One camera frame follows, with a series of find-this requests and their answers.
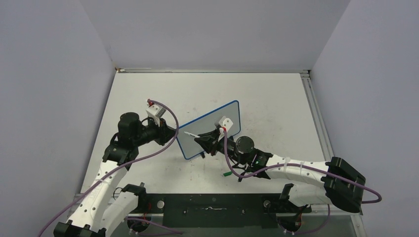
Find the green capped marker pen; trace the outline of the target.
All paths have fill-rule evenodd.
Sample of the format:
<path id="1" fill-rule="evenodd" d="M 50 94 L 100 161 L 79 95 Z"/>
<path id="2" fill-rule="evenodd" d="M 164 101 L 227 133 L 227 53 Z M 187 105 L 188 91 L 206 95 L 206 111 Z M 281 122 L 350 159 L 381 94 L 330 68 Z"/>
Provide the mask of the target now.
<path id="1" fill-rule="evenodd" d="M 187 131 L 184 131 L 184 133 L 185 133 L 186 135 L 191 136 L 191 137 L 194 137 L 194 138 L 200 138 L 200 136 L 199 136 L 199 135 L 196 135 L 196 134 L 193 134 L 193 133 L 190 133 L 190 132 L 187 132 Z"/>

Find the blue framed whiteboard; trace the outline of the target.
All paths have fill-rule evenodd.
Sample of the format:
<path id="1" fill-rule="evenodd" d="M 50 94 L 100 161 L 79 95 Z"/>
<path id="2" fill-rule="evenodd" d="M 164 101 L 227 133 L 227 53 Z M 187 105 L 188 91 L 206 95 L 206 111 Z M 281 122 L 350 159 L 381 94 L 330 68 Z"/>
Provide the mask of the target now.
<path id="1" fill-rule="evenodd" d="M 186 135 L 184 131 L 196 135 L 213 131 L 216 129 L 215 122 L 222 116 L 230 118 L 234 123 L 228 132 L 229 136 L 236 136 L 241 132 L 240 104 L 238 100 L 233 100 L 179 127 L 177 142 L 186 160 L 199 156 L 204 150 L 194 141 L 194 137 Z"/>

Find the green marker cap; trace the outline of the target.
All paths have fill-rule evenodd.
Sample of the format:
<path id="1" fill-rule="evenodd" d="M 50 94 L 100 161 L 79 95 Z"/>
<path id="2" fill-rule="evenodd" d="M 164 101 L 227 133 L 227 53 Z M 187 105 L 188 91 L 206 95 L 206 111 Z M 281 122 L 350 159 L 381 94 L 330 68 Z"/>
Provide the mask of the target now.
<path id="1" fill-rule="evenodd" d="M 223 173 L 223 176 L 224 177 L 227 177 L 227 176 L 230 176 L 230 175 L 232 175 L 232 172 L 231 171 Z"/>

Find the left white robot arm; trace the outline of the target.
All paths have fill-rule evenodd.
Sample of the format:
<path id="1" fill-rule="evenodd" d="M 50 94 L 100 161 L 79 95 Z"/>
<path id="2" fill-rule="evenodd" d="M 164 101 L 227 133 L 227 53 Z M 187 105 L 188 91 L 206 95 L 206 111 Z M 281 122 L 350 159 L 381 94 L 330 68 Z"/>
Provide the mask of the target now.
<path id="1" fill-rule="evenodd" d="M 55 237 L 109 237 L 131 212 L 142 212 L 147 207 L 146 190 L 141 185 L 128 184 L 113 204 L 109 200 L 117 185 L 139 158 L 139 147 L 156 142 L 166 150 L 176 139 L 179 126 L 167 125 L 162 118 L 164 108 L 152 108 L 143 125 L 139 115 L 128 112 L 120 116 L 118 132 L 105 149 L 96 179 L 74 201 L 77 209 L 65 222 L 58 222 Z"/>

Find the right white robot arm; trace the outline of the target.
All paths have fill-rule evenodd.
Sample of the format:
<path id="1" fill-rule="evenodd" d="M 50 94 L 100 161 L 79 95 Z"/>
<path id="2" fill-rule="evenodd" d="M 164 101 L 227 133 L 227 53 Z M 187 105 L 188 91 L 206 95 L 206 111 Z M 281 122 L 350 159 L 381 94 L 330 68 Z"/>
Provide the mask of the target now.
<path id="1" fill-rule="evenodd" d="M 211 156 L 226 155 L 230 167 L 231 160 L 244 165 L 245 174 L 237 174 L 241 179 L 290 180 L 291 184 L 284 186 L 285 194 L 279 198 L 285 211 L 311 204 L 332 204 L 350 213 L 361 210 L 366 179 L 342 158 L 332 157 L 330 161 L 285 158 L 257 149 L 248 136 L 237 140 L 225 137 L 222 129 L 199 134 L 194 141 Z"/>

